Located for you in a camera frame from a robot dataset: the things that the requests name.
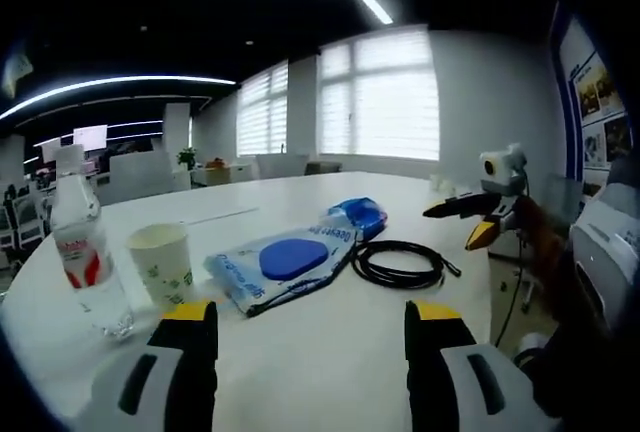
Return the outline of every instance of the bottle cap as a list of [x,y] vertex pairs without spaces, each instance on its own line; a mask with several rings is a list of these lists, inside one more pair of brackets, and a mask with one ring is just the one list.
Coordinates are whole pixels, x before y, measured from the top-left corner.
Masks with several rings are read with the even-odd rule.
[[84,162],[84,147],[81,144],[60,147],[55,151],[53,158],[58,172],[80,170]]

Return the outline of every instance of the window blind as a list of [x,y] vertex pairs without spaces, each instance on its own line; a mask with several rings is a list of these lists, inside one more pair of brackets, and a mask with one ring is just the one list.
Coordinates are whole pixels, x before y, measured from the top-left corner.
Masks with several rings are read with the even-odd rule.
[[288,63],[246,81],[240,89],[236,153],[286,152]]
[[320,90],[321,153],[438,160],[438,88],[425,29],[325,48]]

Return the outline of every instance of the white table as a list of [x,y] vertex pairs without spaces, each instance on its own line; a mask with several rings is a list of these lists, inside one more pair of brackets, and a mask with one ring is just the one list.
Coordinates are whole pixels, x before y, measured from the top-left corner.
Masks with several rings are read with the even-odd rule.
[[[133,307],[142,310],[151,302],[124,248],[137,228],[244,211],[189,226],[195,282],[200,293],[215,296],[202,267],[207,255],[315,223],[329,206],[362,196],[373,198],[389,214],[379,239],[432,247],[462,269],[463,276],[448,274],[442,288],[396,291],[368,283],[347,267],[329,287],[252,319],[240,316],[232,304],[223,304],[216,432],[410,430],[405,301],[422,298],[448,304],[462,314],[479,342],[489,340],[487,255],[464,250],[478,219],[423,218],[425,207],[441,198],[428,181],[359,172],[209,187],[103,209],[127,295]],[[424,268],[419,259],[403,255],[381,258],[380,263]],[[101,363],[144,343],[151,330],[139,319],[138,332],[128,343],[116,347],[101,339],[72,297],[51,238],[12,284],[2,319],[23,368],[62,417],[75,416],[89,400]]]

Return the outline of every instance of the bottle label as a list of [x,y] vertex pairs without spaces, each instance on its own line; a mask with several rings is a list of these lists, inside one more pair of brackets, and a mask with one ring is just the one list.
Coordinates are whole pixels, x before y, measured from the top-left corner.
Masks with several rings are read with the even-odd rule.
[[55,237],[67,279],[75,289],[101,284],[113,273],[104,232],[95,223],[84,229],[85,233],[76,229]]

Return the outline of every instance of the cable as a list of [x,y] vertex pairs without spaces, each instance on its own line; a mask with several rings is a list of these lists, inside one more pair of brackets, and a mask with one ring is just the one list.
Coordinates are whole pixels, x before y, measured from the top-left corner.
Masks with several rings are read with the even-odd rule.
[[[524,174],[524,183],[526,187],[526,195],[529,197],[529,177],[524,169],[522,169],[522,173]],[[516,282],[516,288],[513,291],[513,297],[511,297],[511,305],[509,306],[509,311],[507,312],[507,316],[504,319],[502,324],[502,329],[500,329],[500,333],[498,334],[498,338],[496,339],[495,346],[498,347],[500,342],[502,342],[502,337],[504,337],[504,333],[507,331],[507,326],[509,325],[509,321],[511,320],[511,314],[513,313],[513,306],[516,303],[516,299],[518,298],[518,291],[520,290],[520,284],[522,284],[522,238],[518,238],[518,282]]]
[[[420,272],[405,271],[372,264],[370,259],[380,252],[409,252],[424,257],[433,266],[431,270]],[[462,271],[442,257],[438,252],[423,245],[400,240],[363,242],[351,252],[351,265],[365,280],[392,289],[422,289],[444,282],[443,269],[446,267],[455,277]]]

